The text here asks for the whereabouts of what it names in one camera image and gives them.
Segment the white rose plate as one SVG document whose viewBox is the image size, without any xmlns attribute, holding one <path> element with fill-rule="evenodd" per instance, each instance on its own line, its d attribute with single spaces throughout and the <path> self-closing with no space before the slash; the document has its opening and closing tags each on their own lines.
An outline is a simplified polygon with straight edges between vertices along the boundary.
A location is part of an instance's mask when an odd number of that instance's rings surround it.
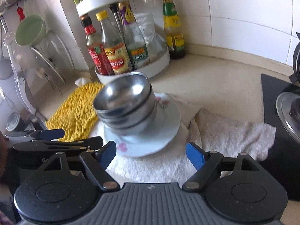
<svg viewBox="0 0 300 225">
<path fill-rule="evenodd" d="M 175 101 L 167 94 L 155 93 L 158 101 L 156 117 L 143 132 L 131 136 L 118 136 L 107 128 L 104 139 L 116 143 L 117 154 L 128 158 L 141 158 L 164 149 L 179 131 L 181 115 Z"/>
</svg>

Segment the white two-tier rotating rack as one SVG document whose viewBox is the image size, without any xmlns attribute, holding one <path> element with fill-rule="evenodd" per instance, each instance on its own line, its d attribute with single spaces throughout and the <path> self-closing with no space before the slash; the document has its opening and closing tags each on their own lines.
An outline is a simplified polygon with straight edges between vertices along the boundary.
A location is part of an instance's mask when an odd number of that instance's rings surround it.
<svg viewBox="0 0 300 225">
<path fill-rule="evenodd" d="M 123 1 L 126 0 L 73 0 L 79 16 Z M 150 64 L 137 69 L 137 71 L 152 79 L 168 68 L 170 63 L 169 50 L 155 31 L 155 22 L 151 12 L 135 13 L 134 17 L 145 40 L 150 59 Z"/>
</svg>

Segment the yellow chenille mat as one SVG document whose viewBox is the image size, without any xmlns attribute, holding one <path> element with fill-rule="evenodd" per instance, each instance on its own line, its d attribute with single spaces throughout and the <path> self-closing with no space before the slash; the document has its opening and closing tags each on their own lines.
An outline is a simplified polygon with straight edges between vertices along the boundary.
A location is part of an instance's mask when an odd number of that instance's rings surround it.
<svg viewBox="0 0 300 225">
<path fill-rule="evenodd" d="M 86 139 L 98 121 L 93 101 L 104 87 L 102 83 L 91 82 L 76 88 L 46 121 L 49 130 L 61 128 L 63 142 Z"/>
</svg>

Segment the steel pot lid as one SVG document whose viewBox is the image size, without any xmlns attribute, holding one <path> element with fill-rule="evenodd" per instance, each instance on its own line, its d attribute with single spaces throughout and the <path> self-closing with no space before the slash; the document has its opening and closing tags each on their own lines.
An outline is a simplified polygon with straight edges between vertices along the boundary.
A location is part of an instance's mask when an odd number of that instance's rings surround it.
<svg viewBox="0 0 300 225">
<path fill-rule="evenodd" d="M 299 95 L 292 92 L 281 93 L 276 99 L 276 109 L 287 133 L 299 143 Z"/>
</svg>

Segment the black glass stove top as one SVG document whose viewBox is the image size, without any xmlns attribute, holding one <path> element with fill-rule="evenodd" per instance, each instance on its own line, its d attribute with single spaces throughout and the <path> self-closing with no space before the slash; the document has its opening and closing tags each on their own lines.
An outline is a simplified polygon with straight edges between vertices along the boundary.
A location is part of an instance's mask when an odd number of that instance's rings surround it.
<svg viewBox="0 0 300 225">
<path fill-rule="evenodd" d="M 287 191 L 290 200 L 299 201 L 299 143 L 285 130 L 277 114 L 276 99 L 283 92 L 299 95 L 299 87 L 261 74 L 264 123 L 276 128 L 274 144 L 264 167 Z"/>
</svg>

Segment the steel bowl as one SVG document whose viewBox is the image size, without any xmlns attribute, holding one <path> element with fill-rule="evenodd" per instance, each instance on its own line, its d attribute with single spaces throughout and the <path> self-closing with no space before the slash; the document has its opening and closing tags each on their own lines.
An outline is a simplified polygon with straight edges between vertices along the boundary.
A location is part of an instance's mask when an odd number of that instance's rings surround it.
<svg viewBox="0 0 300 225">
<path fill-rule="evenodd" d="M 142 122 L 155 108 L 156 100 L 153 88 L 151 88 L 148 98 L 135 110 L 121 116 L 104 117 L 99 111 L 96 112 L 98 118 L 110 128 L 130 128 Z"/>
<path fill-rule="evenodd" d="M 155 105 L 155 108 L 151 112 L 150 115 L 148 115 L 142 122 L 138 123 L 137 125 L 131 126 L 129 128 L 112 128 L 107 126 L 105 123 L 105 127 L 112 131 L 113 133 L 116 133 L 117 135 L 133 135 L 142 132 L 146 129 L 155 119 L 157 113 L 157 103 Z"/>
<path fill-rule="evenodd" d="M 123 116 L 143 104 L 151 93 L 144 73 L 132 72 L 107 83 L 96 95 L 93 107 L 103 118 Z"/>
</svg>

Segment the green plastic bowl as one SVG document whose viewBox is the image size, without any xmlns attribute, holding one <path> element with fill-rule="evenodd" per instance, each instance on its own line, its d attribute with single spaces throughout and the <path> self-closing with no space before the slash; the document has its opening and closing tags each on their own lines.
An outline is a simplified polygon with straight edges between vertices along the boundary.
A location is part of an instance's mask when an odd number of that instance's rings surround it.
<svg viewBox="0 0 300 225">
<path fill-rule="evenodd" d="M 19 46 L 33 47 L 38 45 L 46 36 L 47 28 L 43 17 L 39 14 L 29 15 L 20 22 L 15 41 Z"/>
</svg>

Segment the red label soy sauce bottle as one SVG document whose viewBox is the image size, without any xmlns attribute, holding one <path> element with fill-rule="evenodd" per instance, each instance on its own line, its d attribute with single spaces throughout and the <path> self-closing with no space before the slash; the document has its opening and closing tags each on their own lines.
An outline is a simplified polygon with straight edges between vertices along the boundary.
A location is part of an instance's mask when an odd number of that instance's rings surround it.
<svg viewBox="0 0 300 225">
<path fill-rule="evenodd" d="M 114 75 L 114 71 L 103 47 L 101 34 L 99 34 L 94 28 L 92 20 L 88 14 L 80 16 L 80 20 L 86 35 L 86 47 L 95 64 L 96 71 L 100 75 Z"/>
</svg>

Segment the yellow cap vinegar bottle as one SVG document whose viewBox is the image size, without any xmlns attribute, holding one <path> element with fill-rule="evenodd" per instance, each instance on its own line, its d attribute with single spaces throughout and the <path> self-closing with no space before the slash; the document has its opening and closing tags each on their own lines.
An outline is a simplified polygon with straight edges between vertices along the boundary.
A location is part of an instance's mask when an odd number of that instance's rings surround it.
<svg viewBox="0 0 300 225">
<path fill-rule="evenodd" d="M 108 19 L 106 10 L 96 14 L 102 29 L 102 41 L 105 53 L 116 75 L 133 70 L 123 37 Z"/>
</svg>

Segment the purple label clear bottle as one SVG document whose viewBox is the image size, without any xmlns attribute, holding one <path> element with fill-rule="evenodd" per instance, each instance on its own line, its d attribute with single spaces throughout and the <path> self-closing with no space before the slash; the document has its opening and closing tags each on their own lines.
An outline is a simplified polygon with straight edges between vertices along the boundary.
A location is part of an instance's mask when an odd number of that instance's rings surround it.
<svg viewBox="0 0 300 225">
<path fill-rule="evenodd" d="M 124 41 L 134 69 L 140 69 L 150 64 L 146 42 L 132 12 L 129 1 L 118 3 L 123 24 Z"/>
</svg>

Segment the green yellow label sauce bottle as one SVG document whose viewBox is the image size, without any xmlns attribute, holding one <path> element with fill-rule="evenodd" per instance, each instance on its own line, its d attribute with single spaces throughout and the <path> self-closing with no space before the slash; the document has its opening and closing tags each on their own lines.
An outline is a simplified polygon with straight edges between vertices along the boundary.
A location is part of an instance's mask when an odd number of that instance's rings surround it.
<svg viewBox="0 0 300 225">
<path fill-rule="evenodd" d="M 162 0 L 164 31 L 171 59 L 185 56 L 185 42 L 181 20 L 173 0 Z"/>
</svg>

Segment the white towel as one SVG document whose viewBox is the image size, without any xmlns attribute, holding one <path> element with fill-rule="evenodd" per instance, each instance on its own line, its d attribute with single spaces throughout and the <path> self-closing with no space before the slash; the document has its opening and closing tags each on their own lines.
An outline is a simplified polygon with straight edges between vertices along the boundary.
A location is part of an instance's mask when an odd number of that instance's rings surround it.
<svg viewBox="0 0 300 225">
<path fill-rule="evenodd" d="M 161 151 L 139 158 L 130 158 L 116 154 L 107 167 L 107 172 L 119 183 L 168 183 L 183 184 L 196 169 L 186 156 L 186 144 L 189 142 L 190 122 L 195 118 L 201 106 L 169 95 L 177 104 L 181 115 L 179 131 L 174 139 Z M 104 125 L 98 121 L 90 136 L 104 139 Z"/>
</svg>

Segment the black stove pot support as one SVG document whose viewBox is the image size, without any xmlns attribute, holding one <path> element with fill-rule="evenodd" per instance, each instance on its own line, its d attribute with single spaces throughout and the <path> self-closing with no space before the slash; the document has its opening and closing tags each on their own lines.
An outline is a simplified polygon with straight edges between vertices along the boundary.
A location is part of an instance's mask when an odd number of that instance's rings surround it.
<svg viewBox="0 0 300 225">
<path fill-rule="evenodd" d="M 300 78 L 300 42 L 293 53 L 293 74 L 289 76 L 292 84 L 299 82 Z"/>
</svg>

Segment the white garlic bulb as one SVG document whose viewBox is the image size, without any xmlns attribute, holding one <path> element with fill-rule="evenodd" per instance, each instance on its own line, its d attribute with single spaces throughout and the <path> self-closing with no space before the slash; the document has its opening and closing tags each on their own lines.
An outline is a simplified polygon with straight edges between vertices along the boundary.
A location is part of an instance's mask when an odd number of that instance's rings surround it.
<svg viewBox="0 0 300 225">
<path fill-rule="evenodd" d="M 77 80 L 75 80 L 75 85 L 77 87 L 82 87 L 91 82 L 92 82 L 92 80 L 90 78 L 81 77 L 81 78 L 78 78 Z"/>
</svg>

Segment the beige towel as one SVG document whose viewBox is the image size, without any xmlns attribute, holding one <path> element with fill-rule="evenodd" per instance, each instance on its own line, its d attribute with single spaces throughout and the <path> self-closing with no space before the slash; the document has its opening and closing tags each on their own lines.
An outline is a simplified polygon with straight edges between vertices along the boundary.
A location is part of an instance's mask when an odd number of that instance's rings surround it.
<svg viewBox="0 0 300 225">
<path fill-rule="evenodd" d="M 256 161 L 267 159 L 274 144 L 276 128 L 266 123 L 239 122 L 201 108 L 190 122 L 189 140 L 204 151 L 214 150 L 225 157 L 240 152 Z"/>
</svg>

